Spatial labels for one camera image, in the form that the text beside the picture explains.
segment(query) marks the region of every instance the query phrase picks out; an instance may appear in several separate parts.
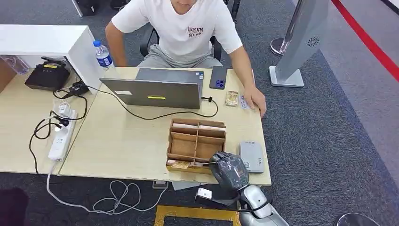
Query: power strip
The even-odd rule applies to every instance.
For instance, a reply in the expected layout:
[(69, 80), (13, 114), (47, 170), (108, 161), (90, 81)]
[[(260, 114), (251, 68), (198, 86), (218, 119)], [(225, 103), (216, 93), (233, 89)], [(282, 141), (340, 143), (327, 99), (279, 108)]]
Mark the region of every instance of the power strip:
[[(70, 118), (77, 118), (77, 113), (72, 110)], [(48, 158), (54, 161), (63, 161), (66, 151), (68, 150), (69, 143), (71, 142), (73, 129), (75, 128), (76, 120), (69, 120), (68, 126), (62, 128), (56, 133), (53, 144), (51, 145)]]

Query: plastic bottle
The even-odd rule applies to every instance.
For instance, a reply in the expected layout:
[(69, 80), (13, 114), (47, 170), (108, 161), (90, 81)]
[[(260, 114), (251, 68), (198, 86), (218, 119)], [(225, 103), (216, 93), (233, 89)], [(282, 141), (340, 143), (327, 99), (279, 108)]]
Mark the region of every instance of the plastic bottle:
[(108, 71), (108, 69), (113, 65), (110, 52), (107, 47), (101, 45), (100, 40), (94, 41), (93, 45), (96, 47), (96, 58), (98, 63), (104, 70)]
[(18, 74), (26, 74), (29, 71), (29, 67), (26, 66), (25, 62), (14, 55), (0, 55), (0, 57)]

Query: man's left arm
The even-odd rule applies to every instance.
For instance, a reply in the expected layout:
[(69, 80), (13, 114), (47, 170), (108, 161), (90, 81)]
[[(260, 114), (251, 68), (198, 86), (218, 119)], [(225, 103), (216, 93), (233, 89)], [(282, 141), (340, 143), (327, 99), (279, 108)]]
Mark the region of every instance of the man's left arm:
[(258, 105), (261, 117), (266, 113), (266, 98), (259, 91), (254, 82), (251, 62), (244, 47), (241, 46), (229, 54), (233, 69), (239, 80), (244, 86), (244, 98), (248, 105), (253, 109), (254, 103)]

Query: grey shorts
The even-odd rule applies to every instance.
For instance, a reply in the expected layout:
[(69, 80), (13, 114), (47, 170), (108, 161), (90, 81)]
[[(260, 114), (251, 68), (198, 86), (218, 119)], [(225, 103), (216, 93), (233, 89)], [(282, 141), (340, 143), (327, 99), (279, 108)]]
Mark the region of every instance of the grey shorts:
[(144, 57), (144, 61), (137, 67), (212, 68), (213, 66), (223, 66), (223, 64), (212, 55), (206, 55), (187, 63), (178, 63), (163, 53), (158, 45), (152, 45), (148, 55)]

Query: bottle label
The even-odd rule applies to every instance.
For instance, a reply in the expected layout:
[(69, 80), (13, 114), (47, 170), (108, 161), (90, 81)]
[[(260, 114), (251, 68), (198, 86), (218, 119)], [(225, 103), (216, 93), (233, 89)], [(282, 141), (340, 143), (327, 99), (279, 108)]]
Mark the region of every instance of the bottle label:
[(112, 64), (112, 59), (110, 55), (108, 55), (106, 58), (103, 59), (97, 58), (97, 61), (102, 67), (108, 67), (109, 65)]

